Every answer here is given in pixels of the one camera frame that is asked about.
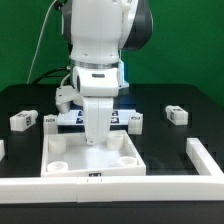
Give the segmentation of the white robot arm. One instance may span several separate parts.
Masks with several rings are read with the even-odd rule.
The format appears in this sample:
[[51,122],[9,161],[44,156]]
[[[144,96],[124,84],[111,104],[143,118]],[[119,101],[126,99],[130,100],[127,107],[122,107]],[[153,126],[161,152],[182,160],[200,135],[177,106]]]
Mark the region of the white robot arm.
[[152,36],[148,0],[67,0],[62,33],[70,47],[73,101],[83,107],[87,143],[107,138],[113,98],[123,85],[123,50],[138,50]]

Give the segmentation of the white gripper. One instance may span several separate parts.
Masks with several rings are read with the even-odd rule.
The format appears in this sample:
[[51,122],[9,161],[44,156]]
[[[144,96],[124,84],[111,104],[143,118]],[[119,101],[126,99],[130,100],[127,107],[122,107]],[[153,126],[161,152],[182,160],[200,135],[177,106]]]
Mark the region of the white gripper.
[[95,145],[107,139],[112,111],[112,98],[83,98],[83,122],[88,145]]

